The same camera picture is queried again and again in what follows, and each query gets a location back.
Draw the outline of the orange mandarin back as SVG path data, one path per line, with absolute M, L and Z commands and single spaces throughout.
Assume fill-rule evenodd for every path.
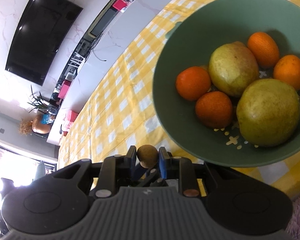
M 208 71 L 203 67 L 193 66 L 178 74 L 175 87 L 183 99 L 196 101 L 208 92 L 211 79 Z

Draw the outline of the pink box on counter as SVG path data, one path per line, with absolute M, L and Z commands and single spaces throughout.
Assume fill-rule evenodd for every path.
M 64 80 L 61 87 L 60 87 L 60 91 L 59 91 L 59 94 L 58 94 L 58 98 L 60 99 L 64 99 L 69 88 L 70 88 L 70 85 L 71 85 L 71 82 L 68 81 L 68 80 Z

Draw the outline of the brown kiwi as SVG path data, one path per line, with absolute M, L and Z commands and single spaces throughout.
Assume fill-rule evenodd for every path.
M 144 168 L 153 167 L 159 159 L 158 150 L 152 145 L 142 145 L 137 150 L 137 158 Z

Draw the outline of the red box on counter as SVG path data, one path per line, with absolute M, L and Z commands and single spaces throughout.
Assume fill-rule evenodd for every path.
M 128 3 L 125 0 L 116 0 L 112 7 L 120 12 L 124 12 L 126 7 L 128 7 Z

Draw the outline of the yellow checkered tablecloth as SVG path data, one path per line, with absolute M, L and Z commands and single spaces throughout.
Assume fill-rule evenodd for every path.
M 213 0 L 172 0 L 143 29 L 117 59 L 79 111 L 68 135 L 61 140 L 58 168 L 79 159 L 98 163 L 110 155 L 125 154 L 130 146 L 164 146 L 186 157 L 164 132 L 152 100 L 153 73 L 177 22 Z M 288 0 L 300 7 L 300 0 Z

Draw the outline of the orange mandarin front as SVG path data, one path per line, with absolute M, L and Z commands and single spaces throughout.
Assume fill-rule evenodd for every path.
M 220 91 L 208 92 L 201 96 L 195 105 L 195 113 L 206 127 L 221 129 L 233 119 L 233 106 L 230 98 Z

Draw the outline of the pink container near table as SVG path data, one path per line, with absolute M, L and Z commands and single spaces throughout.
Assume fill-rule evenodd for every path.
M 72 125 L 74 124 L 76 118 L 78 117 L 78 113 L 72 111 L 72 110 L 68 110 L 65 119 L 62 123 L 62 130 L 63 131 L 68 131 Z

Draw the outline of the black wall television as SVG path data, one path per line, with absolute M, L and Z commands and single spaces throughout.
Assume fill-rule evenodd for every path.
M 60 45 L 82 10 L 69 0 L 29 0 L 14 33 L 5 70 L 43 85 Z

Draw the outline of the white marble tv counter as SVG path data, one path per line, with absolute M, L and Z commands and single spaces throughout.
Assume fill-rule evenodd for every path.
M 62 137 L 59 131 L 67 112 L 81 111 L 117 58 L 170 1 L 134 0 L 124 12 L 119 13 L 111 21 L 71 82 L 47 137 L 48 143 L 59 144 Z

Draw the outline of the orange mandarin far left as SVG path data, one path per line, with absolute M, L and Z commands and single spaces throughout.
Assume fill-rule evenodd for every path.
M 261 68 L 272 68 L 280 59 L 280 51 L 276 42 L 265 32 L 253 33 L 248 38 L 247 47 L 251 50 Z

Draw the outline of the orange mandarin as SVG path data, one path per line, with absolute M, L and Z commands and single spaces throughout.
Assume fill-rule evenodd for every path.
M 183 99 L 196 101 L 208 92 L 211 79 L 208 71 L 203 67 L 193 66 L 178 74 L 175 87 Z
M 300 58 L 295 55 L 282 57 L 274 67 L 273 78 L 300 90 Z
M 280 51 L 276 42 L 265 32 L 253 33 L 248 38 L 247 47 L 251 50 L 261 68 L 272 68 L 280 59 Z
M 220 91 L 208 92 L 201 96 L 195 105 L 195 113 L 206 127 L 221 129 L 233 119 L 233 106 L 230 98 Z

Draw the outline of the white wifi router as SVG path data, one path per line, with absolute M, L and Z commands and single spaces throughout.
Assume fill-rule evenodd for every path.
M 85 63 L 85 57 L 80 55 L 77 52 L 73 52 L 68 61 L 68 65 L 71 67 L 79 68 L 82 64 Z

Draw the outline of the large round yellow-green pear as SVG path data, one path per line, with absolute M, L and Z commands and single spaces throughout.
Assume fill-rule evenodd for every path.
M 299 123 L 299 95 L 280 80 L 259 79 L 243 92 L 236 115 L 246 141 L 258 146 L 277 146 L 293 134 Z

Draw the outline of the green colander bowl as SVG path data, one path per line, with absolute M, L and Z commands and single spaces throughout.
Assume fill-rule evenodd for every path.
M 171 34 L 153 77 L 169 137 L 209 163 L 272 164 L 300 151 L 300 7 L 215 0 Z

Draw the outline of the potted plant left counter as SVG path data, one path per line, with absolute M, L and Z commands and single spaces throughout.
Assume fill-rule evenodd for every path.
M 43 114 L 57 114 L 57 108 L 55 107 L 55 105 L 44 99 L 41 92 L 39 92 L 39 94 L 34 93 L 32 86 L 30 101 L 28 102 L 28 104 L 31 106 L 29 113 L 36 111 Z

